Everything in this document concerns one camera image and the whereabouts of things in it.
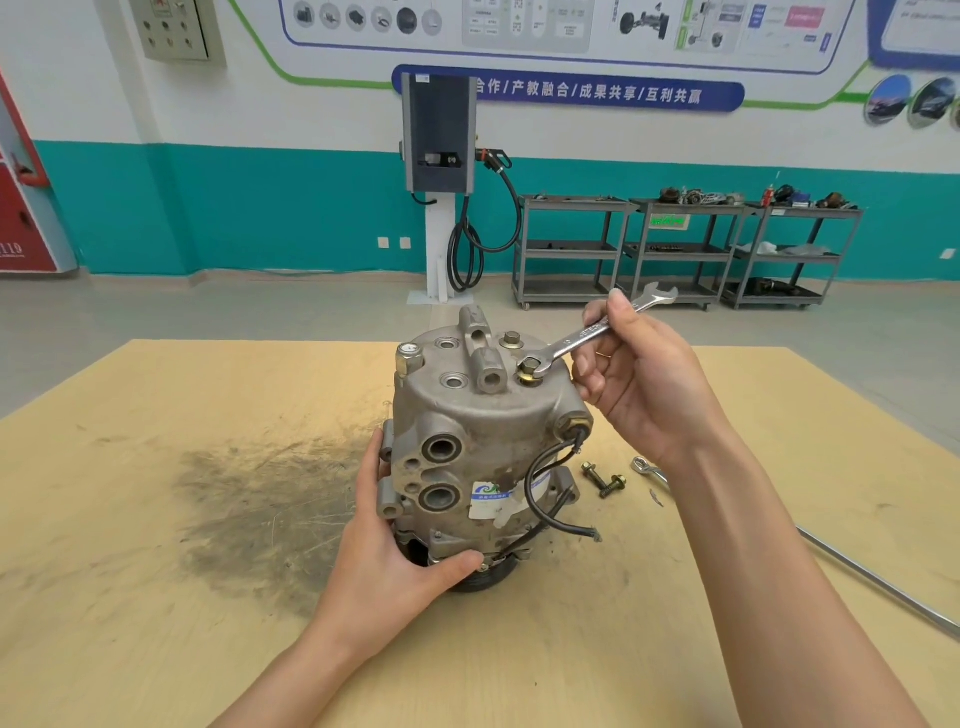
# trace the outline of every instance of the wrench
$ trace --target wrench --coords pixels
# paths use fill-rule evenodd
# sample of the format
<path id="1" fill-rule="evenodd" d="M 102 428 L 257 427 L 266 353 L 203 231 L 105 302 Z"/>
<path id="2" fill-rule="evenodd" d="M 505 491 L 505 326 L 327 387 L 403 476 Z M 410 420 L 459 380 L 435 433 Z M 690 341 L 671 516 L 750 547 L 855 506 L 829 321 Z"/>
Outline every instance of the wrench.
<path id="1" fill-rule="evenodd" d="M 635 471 L 637 471 L 641 475 L 653 476 L 667 490 L 670 489 L 670 483 L 667 481 L 666 475 L 664 474 L 664 472 L 660 468 L 657 468 L 656 466 L 653 466 L 650 463 L 648 463 L 642 457 L 635 457 L 632 467 Z M 800 531 L 801 536 L 803 536 L 809 542 L 814 544 L 816 547 L 820 548 L 825 553 L 828 553 L 830 556 L 832 556 L 834 559 L 839 561 L 844 566 L 849 567 L 850 569 L 853 569 L 868 581 L 873 582 L 887 594 L 891 595 L 896 599 L 899 599 L 903 604 L 906 604 L 908 607 L 913 609 L 921 617 L 924 617 L 930 620 L 931 622 L 933 622 L 942 631 L 946 632 L 955 640 L 960 641 L 960 624 L 957 624 L 952 619 L 948 619 L 944 617 L 942 614 L 940 614 L 939 612 L 936 612 L 930 609 L 930 607 L 926 606 L 922 602 L 917 601 L 915 598 L 910 596 L 907 592 L 904 592 L 903 590 L 898 589 L 886 579 L 880 577 L 876 573 L 873 573 L 862 564 L 858 564 L 852 558 L 844 555 L 843 553 L 838 551 L 836 548 L 834 548 L 830 544 L 824 541 L 821 541 L 812 533 L 807 531 L 805 528 L 800 528 L 799 526 L 797 526 L 797 530 Z"/>
<path id="2" fill-rule="evenodd" d="M 633 301 L 634 311 L 642 313 L 648 308 L 661 303 L 673 303 L 677 300 L 679 291 L 676 286 L 669 291 L 661 291 L 659 285 L 654 281 L 647 283 L 643 288 L 643 294 L 637 296 Z M 582 331 L 571 333 L 566 338 L 561 339 L 546 349 L 538 352 L 531 352 L 519 363 L 518 368 L 532 379 L 543 379 L 546 373 L 550 371 L 553 363 L 575 349 L 579 349 L 586 342 L 592 341 L 598 336 L 603 336 L 610 330 L 610 321 L 604 316 L 593 326 L 589 326 Z"/>

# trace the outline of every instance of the loose bolt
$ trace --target loose bolt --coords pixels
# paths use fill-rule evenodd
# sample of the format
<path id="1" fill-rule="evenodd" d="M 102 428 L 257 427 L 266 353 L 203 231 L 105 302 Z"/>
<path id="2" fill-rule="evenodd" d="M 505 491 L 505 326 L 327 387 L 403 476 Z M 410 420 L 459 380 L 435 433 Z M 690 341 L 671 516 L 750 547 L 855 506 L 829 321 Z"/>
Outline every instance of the loose bolt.
<path id="1" fill-rule="evenodd" d="M 613 480 L 610 481 L 610 485 L 600 491 L 600 497 L 605 498 L 612 496 L 614 491 L 622 491 L 626 487 L 627 481 L 623 479 L 623 475 L 614 475 Z"/>
<path id="2" fill-rule="evenodd" d="M 580 466 L 580 470 L 583 471 L 584 475 L 586 475 L 590 479 L 590 482 L 592 482 L 593 485 L 599 488 L 602 492 L 607 487 L 607 483 L 604 482 L 604 479 L 600 477 L 599 473 L 597 473 L 596 468 L 597 467 L 593 463 L 587 462 Z"/>

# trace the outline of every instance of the nut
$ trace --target nut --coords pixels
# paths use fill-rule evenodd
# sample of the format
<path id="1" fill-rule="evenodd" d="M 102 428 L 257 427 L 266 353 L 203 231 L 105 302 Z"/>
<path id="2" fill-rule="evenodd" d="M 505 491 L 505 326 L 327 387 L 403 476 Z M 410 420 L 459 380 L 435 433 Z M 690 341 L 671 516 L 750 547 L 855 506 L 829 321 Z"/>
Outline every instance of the nut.
<path id="1" fill-rule="evenodd" d="M 408 376 L 423 366 L 423 348 L 420 344 L 400 344 L 396 348 L 396 373 Z"/>
<path id="2" fill-rule="evenodd" d="M 569 440 L 576 436 L 574 432 L 576 427 L 585 429 L 589 437 L 593 431 L 593 418 L 588 412 L 568 412 L 557 421 L 553 431 L 561 440 Z"/>

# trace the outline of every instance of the blue banner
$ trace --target blue banner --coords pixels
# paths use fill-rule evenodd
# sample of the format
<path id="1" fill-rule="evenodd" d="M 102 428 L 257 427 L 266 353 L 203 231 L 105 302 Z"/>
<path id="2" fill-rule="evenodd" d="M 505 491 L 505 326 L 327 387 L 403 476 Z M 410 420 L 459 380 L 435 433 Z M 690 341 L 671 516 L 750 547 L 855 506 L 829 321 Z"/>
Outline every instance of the blue banner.
<path id="1" fill-rule="evenodd" d="M 474 76 L 477 79 L 477 101 L 729 113 L 740 108 L 744 97 L 743 84 L 726 81 L 594 76 L 432 65 L 397 66 L 392 78 L 397 93 L 400 92 L 400 76 L 404 73 L 412 76 Z"/>

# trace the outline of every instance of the circular photo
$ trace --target circular photo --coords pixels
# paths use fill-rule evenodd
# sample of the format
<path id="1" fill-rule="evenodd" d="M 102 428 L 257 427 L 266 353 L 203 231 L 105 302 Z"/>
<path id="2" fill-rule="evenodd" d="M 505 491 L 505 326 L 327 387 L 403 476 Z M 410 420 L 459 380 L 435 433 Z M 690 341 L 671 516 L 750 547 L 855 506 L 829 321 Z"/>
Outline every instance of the circular photo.
<path id="1" fill-rule="evenodd" d="M 910 79 L 902 74 L 888 76 L 874 87 L 863 108 L 867 123 L 879 127 L 900 116 L 910 103 Z"/>
<path id="2" fill-rule="evenodd" d="M 376 8 L 370 13 L 370 24 L 379 33 L 386 33 L 394 24 L 394 17 L 386 8 Z"/>
<path id="3" fill-rule="evenodd" d="M 934 79 L 914 97 L 906 116 L 907 121 L 914 129 L 924 129 L 936 124 L 947 115 L 956 97 L 957 85 L 953 80 L 946 77 Z"/>
<path id="4" fill-rule="evenodd" d="M 294 6 L 294 17 L 304 28 L 309 28 L 313 25 L 313 8 L 310 6 L 310 3 L 304 3 L 300 0 L 300 2 Z"/>
<path id="5" fill-rule="evenodd" d="M 401 8 L 396 14 L 396 26 L 405 36 L 411 35 L 417 29 L 417 14 L 409 8 Z"/>
<path id="6" fill-rule="evenodd" d="M 436 36 L 444 26 L 444 20 L 437 11 L 429 10 L 423 14 L 420 25 L 423 26 L 423 32 L 428 36 Z"/>
<path id="7" fill-rule="evenodd" d="M 367 14 L 359 5 L 351 5 L 347 8 L 347 24 L 355 31 L 362 31 L 367 25 Z"/>
<path id="8" fill-rule="evenodd" d="M 320 8 L 320 22 L 331 31 L 340 27 L 340 9 L 333 3 L 324 3 Z"/>

